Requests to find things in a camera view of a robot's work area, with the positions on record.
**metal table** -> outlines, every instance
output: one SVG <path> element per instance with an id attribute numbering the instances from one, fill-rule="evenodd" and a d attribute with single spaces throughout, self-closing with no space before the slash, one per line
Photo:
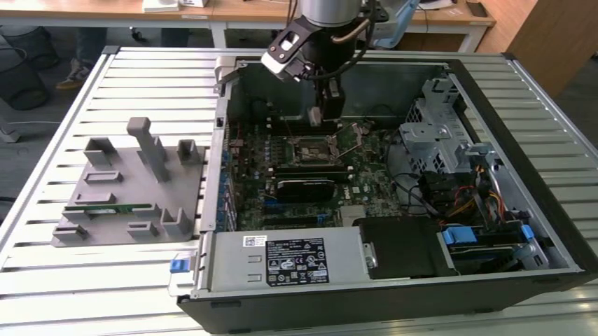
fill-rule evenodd
<path id="1" fill-rule="evenodd" d="M 260 53 L 260 50 L 121 48 L 117 54 L 101 56 L 0 227 L 2 335 L 206 334 L 178 310 L 166 291 L 169 260 L 181 251 L 192 250 L 196 241 L 73 248 L 54 248 L 48 242 L 85 164 L 81 150 L 88 138 L 109 136 L 114 146 L 134 146 L 134 139 L 125 135 L 126 120 L 148 116 L 153 121 L 150 132 L 160 135 L 165 146 L 189 137 L 208 146 L 218 100 L 212 89 L 216 56 Z M 519 63 L 499 55 L 408 52 L 369 55 L 463 61 L 598 251 L 598 152 Z M 475 120 L 471 123 L 483 132 L 479 123 Z M 274 334 L 596 335 L 596 284 L 598 281 L 563 293 L 543 294 L 491 314 Z"/>

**black mesh trash can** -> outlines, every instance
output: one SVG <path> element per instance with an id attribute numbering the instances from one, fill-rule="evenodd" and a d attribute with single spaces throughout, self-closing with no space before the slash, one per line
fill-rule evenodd
<path id="1" fill-rule="evenodd" d="M 26 61 L 35 70 L 53 67 L 60 58 L 43 27 L 1 26 L 0 34 L 13 48 L 26 51 Z"/>
<path id="2" fill-rule="evenodd" d="M 0 48 L 0 98 L 14 110 L 29 110 L 49 98 L 22 49 Z"/>

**motherboard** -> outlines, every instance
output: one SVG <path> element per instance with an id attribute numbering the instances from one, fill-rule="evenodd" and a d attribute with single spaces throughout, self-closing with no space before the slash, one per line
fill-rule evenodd
<path id="1" fill-rule="evenodd" d="M 237 231 L 351 226 L 400 214 L 384 164 L 392 131 L 367 120 L 329 127 L 322 135 L 286 120 L 230 125 Z"/>

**blue latch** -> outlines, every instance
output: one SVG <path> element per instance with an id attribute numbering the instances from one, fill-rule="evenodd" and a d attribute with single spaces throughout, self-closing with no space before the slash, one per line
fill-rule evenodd
<path id="1" fill-rule="evenodd" d="M 186 273 L 190 270 L 189 259 L 173 259 L 169 261 L 169 273 Z"/>
<path id="2" fill-rule="evenodd" d="M 532 238 L 533 238 L 533 231 L 531 230 L 529 225 L 527 225 L 527 224 L 521 225 L 521 232 L 523 232 L 524 238 L 527 240 L 532 240 Z"/>
<path id="3" fill-rule="evenodd" d="M 321 213 L 317 215 L 317 224 L 321 225 L 324 223 L 325 217 L 328 217 L 326 213 Z"/>
<path id="4" fill-rule="evenodd" d="M 477 238 L 475 238 L 473 230 L 468 226 L 448 227 L 441 232 L 441 237 L 444 238 L 444 243 L 447 243 L 447 245 L 477 242 Z"/>

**metal bracket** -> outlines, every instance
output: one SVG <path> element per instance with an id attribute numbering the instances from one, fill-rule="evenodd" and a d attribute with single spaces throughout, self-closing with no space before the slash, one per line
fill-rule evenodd
<path id="1" fill-rule="evenodd" d="M 363 255 L 365 256 L 365 265 L 368 269 L 377 267 L 377 258 L 375 257 L 375 250 L 372 243 L 363 244 Z"/>
<path id="2" fill-rule="evenodd" d="M 236 57 L 218 56 L 216 58 L 216 66 L 213 67 L 213 75 L 216 77 L 214 93 L 222 91 L 224 85 L 238 77 L 238 71 L 236 67 Z"/>
<path id="3" fill-rule="evenodd" d="M 491 153 L 493 153 L 493 147 L 489 143 L 473 143 L 473 145 L 465 149 L 465 155 L 468 156 L 485 156 Z"/>

